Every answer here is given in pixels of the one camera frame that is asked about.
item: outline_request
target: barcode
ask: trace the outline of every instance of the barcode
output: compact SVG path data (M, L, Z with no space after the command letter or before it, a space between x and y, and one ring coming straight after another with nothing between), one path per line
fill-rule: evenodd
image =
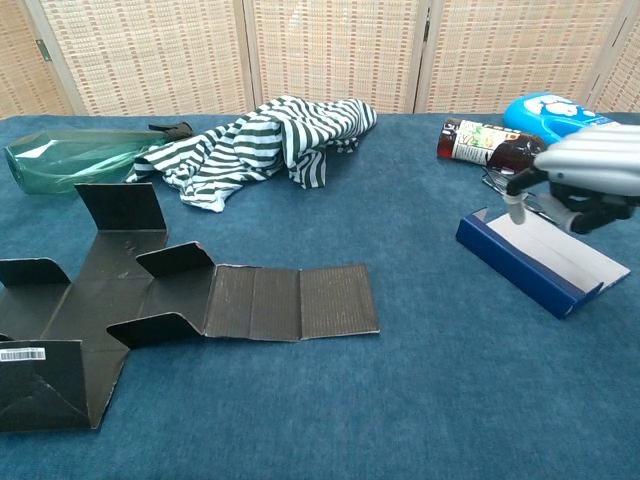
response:
M44 348L6 348L0 350L0 362L22 362L25 360L46 360Z

